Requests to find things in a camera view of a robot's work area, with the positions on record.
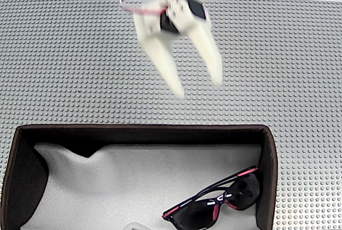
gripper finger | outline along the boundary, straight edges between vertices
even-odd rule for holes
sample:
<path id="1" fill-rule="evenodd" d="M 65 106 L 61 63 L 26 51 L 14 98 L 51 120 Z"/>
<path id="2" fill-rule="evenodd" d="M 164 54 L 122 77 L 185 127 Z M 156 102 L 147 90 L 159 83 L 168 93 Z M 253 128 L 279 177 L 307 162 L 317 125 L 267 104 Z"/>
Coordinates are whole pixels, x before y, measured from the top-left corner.
<path id="1" fill-rule="evenodd" d="M 156 69 L 170 87 L 172 92 L 178 97 L 184 98 L 182 83 L 178 77 L 176 64 L 171 56 L 167 44 L 157 37 L 151 37 L 141 42 L 142 49 L 153 61 Z"/>
<path id="2" fill-rule="evenodd" d="M 212 82 L 222 85 L 222 58 L 209 26 L 198 23 L 188 31 L 188 36 L 205 61 Z"/>

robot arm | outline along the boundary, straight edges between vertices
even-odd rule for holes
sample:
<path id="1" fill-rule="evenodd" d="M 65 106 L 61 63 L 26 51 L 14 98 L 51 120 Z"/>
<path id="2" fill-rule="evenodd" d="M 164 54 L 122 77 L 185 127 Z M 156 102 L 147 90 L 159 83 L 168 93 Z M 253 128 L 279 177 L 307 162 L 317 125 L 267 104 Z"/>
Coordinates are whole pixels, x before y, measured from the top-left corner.
<path id="1" fill-rule="evenodd" d="M 169 44 L 181 35 L 191 39 L 206 62 L 213 83 L 222 84 L 222 59 L 201 0 L 150 0 L 139 9 L 127 9 L 133 12 L 142 49 L 177 97 L 184 98 L 184 91 Z"/>

sunglasses lens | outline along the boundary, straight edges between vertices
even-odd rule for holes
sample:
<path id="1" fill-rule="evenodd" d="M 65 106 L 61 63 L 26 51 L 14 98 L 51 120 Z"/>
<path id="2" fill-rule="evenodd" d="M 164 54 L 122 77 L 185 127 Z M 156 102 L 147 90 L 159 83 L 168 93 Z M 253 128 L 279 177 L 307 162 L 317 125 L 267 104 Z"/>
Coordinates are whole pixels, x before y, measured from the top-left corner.
<path id="1" fill-rule="evenodd" d="M 260 188 L 255 174 L 236 180 L 229 188 L 233 195 L 228 202 L 237 210 L 245 210 L 252 206 L 258 199 Z"/>
<path id="2" fill-rule="evenodd" d="M 213 200 L 202 200 L 179 209 L 173 219 L 183 230 L 199 230 L 211 227 L 218 213 L 218 205 Z"/>

brown box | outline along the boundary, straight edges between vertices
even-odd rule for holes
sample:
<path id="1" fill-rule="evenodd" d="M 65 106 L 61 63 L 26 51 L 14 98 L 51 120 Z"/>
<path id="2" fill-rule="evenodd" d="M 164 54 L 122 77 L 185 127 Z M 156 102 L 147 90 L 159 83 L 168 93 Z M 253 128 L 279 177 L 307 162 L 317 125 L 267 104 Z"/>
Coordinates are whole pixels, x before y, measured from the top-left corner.
<path id="1" fill-rule="evenodd" d="M 261 146 L 259 173 L 262 195 L 256 223 L 271 230 L 277 188 L 277 156 L 273 136 L 263 125 L 28 125 L 16 129 L 1 197 L 1 229 L 19 230 L 34 214 L 48 181 L 37 142 L 60 144 L 84 157 L 115 144 L 255 144 Z"/>

red accent on sunglasses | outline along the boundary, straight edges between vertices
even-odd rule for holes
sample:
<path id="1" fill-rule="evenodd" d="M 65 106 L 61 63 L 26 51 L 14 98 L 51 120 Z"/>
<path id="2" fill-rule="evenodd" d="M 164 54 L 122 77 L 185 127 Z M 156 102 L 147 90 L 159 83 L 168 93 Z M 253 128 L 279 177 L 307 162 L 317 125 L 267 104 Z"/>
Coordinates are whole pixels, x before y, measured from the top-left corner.
<path id="1" fill-rule="evenodd" d="M 219 215 L 219 209 L 220 209 L 220 206 L 216 204 L 214 206 L 214 211 L 213 211 L 213 220 L 217 220 L 217 217 Z"/>
<path id="2" fill-rule="evenodd" d="M 166 212 L 164 215 L 162 215 L 161 217 L 166 218 L 167 216 L 169 216 L 172 212 L 176 211 L 179 209 L 179 206 L 175 207 L 174 209 L 172 209 L 171 211 Z"/>
<path id="3" fill-rule="evenodd" d="M 241 176 L 243 176 L 243 175 L 246 175 L 246 174 L 252 173 L 252 172 L 254 172 L 254 171 L 256 171 L 256 170 L 258 170 L 258 168 L 254 168 L 254 169 L 246 170 L 245 172 L 242 172 L 242 173 L 238 174 L 237 176 L 238 176 L 238 177 L 241 177 Z"/>
<path id="4" fill-rule="evenodd" d="M 227 200 L 226 200 L 224 203 L 225 203 L 226 205 L 230 206 L 232 209 L 235 209 L 235 210 L 237 209 L 236 206 L 230 204 Z"/>

